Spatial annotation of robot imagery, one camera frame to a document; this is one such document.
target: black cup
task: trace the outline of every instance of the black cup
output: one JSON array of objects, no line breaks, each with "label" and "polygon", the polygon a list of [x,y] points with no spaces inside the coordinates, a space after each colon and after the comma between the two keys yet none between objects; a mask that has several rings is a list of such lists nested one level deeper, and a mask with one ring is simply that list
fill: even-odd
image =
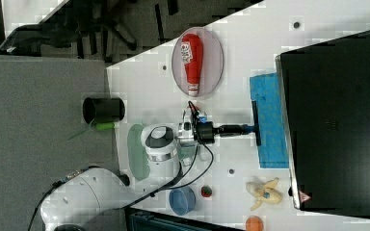
[{"label": "black cup", "polygon": [[117,122],[124,118],[125,106],[120,98],[86,98],[83,118],[87,123]]}]

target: orange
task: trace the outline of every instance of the orange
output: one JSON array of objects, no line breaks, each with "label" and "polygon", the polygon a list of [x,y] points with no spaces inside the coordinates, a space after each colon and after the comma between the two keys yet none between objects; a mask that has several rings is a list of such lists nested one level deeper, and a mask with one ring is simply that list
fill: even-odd
[{"label": "orange", "polygon": [[250,217],[246,220],[247,231],[263,231],[263,221],[260,217]]}]

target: blue bowl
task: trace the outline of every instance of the blue bowl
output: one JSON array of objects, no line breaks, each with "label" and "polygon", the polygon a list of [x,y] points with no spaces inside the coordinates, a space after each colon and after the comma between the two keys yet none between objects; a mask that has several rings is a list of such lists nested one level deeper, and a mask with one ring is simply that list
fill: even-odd
[{"label": "blue bowl", "polygon": [[183,216],[193,211],[196,202],[195,194],[188,186],[170,192],[170,205],[177,215]]}]

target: white table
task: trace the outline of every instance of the white table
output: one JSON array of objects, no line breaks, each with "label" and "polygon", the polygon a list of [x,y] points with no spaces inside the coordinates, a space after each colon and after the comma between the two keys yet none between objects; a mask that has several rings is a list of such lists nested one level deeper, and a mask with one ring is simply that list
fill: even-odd
[{"label": "white table", "polygon": [[[302,26],[293,29],[299,21]],[[252,124],[249,78],[276,71],[275,56],[299,47],[337,39],[370,29],[370,1],[268,0],[205,27],[215,33],[224,49],[223,79],[212,95],[198,98],[197,104],[210,115],[215,125],[223,123]],[[171,57],[176,39],[150,51],[115,64],[107,69],[110,89],[126,103],[126,117],[116,129],[120,169],[128,169],[127,149],[121,137],[130,125],[177,123],[190,99],[175,84]],[[206,175],[192,185],[197,195],[195,211],[184,216],[244,230],[249,216],[260,216],[266,231],[276,230],[370,230],[370,220],[304,213],[293,208],[287,191],[290,187],[287,169],[260,169],[254,135],[216,139],[212,145],[215,163]],[[210,156],[201,150],[188,182],[208,165]],[[230,175],[228,170],[235,169]],[[275,206],[262,205],[251,212],[254,198],[245,190],[245,182],[267,181],[279,177],[277,189],[283,201]],[[204,199],[199,190],[210,185],[213,196]],[[168,193],[134,206],[173,215]]]},{"label": "white table", "polygon": [[14,29],[49,18],[68,0],[1,0],[5,37]]}]

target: oval plate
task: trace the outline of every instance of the oval plate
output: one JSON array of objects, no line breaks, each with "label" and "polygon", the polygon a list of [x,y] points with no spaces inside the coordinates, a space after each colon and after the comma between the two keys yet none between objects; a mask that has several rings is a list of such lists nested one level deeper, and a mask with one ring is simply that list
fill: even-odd
[{"label": "oval plate", "polygon": [[212,92],[221,80],[224,70],[224,52],[218,38],[203,27],[188,29],[179,37],[172,52],[172,75],[176,84],[186,94],[188,94],[188,82],[185,66],[182,63],[181,41],[187,34],[198,35],[203,44],[202,70],[200,71],[199,93],[197,96],[200,97]]}]

